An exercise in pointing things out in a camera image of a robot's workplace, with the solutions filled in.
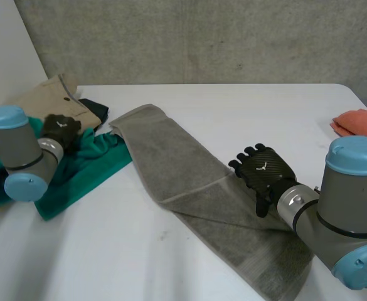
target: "khaki fabric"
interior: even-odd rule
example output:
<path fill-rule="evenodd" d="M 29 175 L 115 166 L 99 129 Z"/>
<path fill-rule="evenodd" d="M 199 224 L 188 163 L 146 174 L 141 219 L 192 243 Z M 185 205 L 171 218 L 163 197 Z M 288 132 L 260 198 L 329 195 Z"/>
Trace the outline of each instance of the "khaki fabric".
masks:
<path fill-rule="evenodd" d="M 100 125 L 101 121 L 73 97 L 76 90 L 76 78 L 63 73 L 40 83 L 37 87 L 7 104 L 18 105 L 28 116 L 39 118 L 42 121 L 49 114 L 73 117 L 75 120 L 81 121 L 82 129 L 80 132 L 83 132 L 88 127 L 95 128 Z"/>

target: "blue joint cap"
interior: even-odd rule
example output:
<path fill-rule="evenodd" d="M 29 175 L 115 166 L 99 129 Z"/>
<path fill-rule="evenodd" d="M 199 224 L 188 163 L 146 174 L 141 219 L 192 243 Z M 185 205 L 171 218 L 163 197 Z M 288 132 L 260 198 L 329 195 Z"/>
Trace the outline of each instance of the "blue joint cap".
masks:
<path fill-rule="evenodd" d="M 6 178 L 4 189 L 15 201 L 35 202 L 43 197 L 48 184 L 35 174 L 18 172 Z"/>
<path fill-rule="evenodd" d="M 331 273 L 351 290 L 367 288 L 367 245 L 343 256 Z"/>
<path fill-rule="evenodd" d="M 367 176 L 367 137 L 347 136 L 329 146 L 326 164 L 334 171 L 352 176 Z"/>
<path fill-rule="evenodd" d="M 0 130 L 16 129 L 28 123 L 21 107 L 16 105 L 0 106 Z"/>

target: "dark green cloth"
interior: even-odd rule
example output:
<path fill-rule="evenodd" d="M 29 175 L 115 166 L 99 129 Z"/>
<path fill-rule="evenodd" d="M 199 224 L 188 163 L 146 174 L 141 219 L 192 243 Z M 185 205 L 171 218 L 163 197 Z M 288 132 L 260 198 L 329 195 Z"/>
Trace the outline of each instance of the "dark green cloth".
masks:
<path fill-rule="evenodd" d="M 29 118 L 29 122 L 39 137 L 42 122 L 34 118 Z M 110 133 L 95 136 L 92 129 L 87 129 L 72 149 L 73 152 L 65 154 L 59 163 L 47 192 L 35 202 L 44 220 L 65 210 L 132 160 L 122 138 Z M 8 201 L 10 199 L 2 188 L 0 204 Z"/>

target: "gray towel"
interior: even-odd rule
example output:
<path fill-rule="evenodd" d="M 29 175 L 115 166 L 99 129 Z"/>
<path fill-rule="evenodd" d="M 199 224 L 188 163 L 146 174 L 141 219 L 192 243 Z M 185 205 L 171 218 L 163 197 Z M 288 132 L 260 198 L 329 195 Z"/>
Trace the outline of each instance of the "gray towel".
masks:
<path fill-rule="evenodd" d="M 112 121 L 147 192 L 171 210 L 264 299 L 293 300 L 312 253 L 272 209 L 255 214 L 255 195 L 174 120 L 144 105 Z"/>

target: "white table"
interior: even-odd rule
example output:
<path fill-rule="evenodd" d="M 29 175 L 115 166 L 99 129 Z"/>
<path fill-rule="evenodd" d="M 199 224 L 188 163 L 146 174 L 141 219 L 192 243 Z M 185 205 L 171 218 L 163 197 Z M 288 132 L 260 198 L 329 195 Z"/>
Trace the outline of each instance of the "white table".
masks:
<path fill-rule="evenodd" d="M 324 157 L 337 137 L 330 120 L 364 108 L 342 85 L 84 86 L 79 92 L 108 105 L 109 120 L 158 105 L 224 163 L 263 142 L 311 187 L 321 185 Z M 32 204 L 0 211 L 5 300 L 262 299 L 152 201 L 129 164 L 50 222 Z M 297 300 L 367 300 L 367 290 L 348 290 L 315 258 Z"/>

